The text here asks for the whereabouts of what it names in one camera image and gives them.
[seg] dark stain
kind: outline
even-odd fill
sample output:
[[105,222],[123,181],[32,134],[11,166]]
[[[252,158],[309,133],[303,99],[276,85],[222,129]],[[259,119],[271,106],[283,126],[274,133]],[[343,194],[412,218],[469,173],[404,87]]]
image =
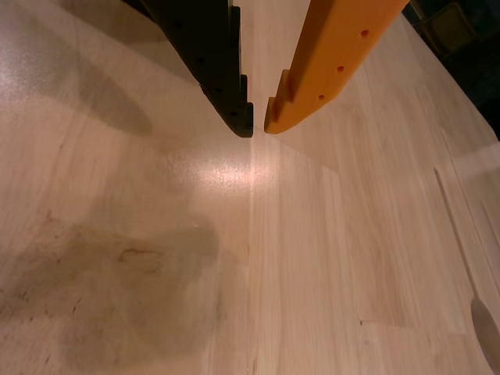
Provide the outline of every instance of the dark stain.
[[152,250],[137,250],[136,248],[128,248],[127,250],[123,250],[123,252],[118,257],[118,262],[126,262],[128,255],[156,255],[162,256],[161,252],[154,252]]
[[[0,297],[0,321],[69,315],[60,347],[77,370],[197,351],[219,323],[217,241],[208,227],[139,241],[51,220],[30,247],[45,252],[28,248],[17,259],[13,272],[23,278]],[[77,302],[66,297],[82,291]]]
[[77,303],[75,303],[75,306],[73,307],[73,315],[75,315],[75,311],[77,311],[77,306],[80,303],[81,298],[78,299]]

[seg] light wood tabletop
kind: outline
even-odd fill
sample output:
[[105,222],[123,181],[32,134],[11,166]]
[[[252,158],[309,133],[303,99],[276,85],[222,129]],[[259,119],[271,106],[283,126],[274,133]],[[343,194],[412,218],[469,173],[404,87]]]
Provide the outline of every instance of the light wood tabletop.
[[251,140],[120,0],[0,2],[0,372],[494,373],[491,128],[400,16],[264,134],[309,2],[235,3]]

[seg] orange bracket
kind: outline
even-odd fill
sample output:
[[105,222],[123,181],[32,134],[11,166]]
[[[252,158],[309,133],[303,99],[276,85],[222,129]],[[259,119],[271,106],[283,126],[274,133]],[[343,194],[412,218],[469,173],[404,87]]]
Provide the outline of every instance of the orange bracket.
[[335,98],[408,0],[311,0],[264,129],[278,134]]

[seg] wooden surface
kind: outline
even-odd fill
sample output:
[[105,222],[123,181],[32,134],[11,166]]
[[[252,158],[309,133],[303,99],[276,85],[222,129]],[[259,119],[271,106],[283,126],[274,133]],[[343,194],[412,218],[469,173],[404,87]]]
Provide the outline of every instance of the wooden surface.
[[[262,129],[308,2],[238,4]],[[492,373],[459,244],[500,322],[499,167],[401,16],[334,102],[244,140],[120,1],[2,1],[2,373]]]

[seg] wood grain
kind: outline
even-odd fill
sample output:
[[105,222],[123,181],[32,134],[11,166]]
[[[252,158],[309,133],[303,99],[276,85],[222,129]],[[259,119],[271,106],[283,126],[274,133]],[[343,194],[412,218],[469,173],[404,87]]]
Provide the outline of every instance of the wood grain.
[[0,3],[2,373],[492,373],[434,168],[498,325],[498,141],[402,17],[264,134],[308,3],[237,2],[252,140],[119,0]]

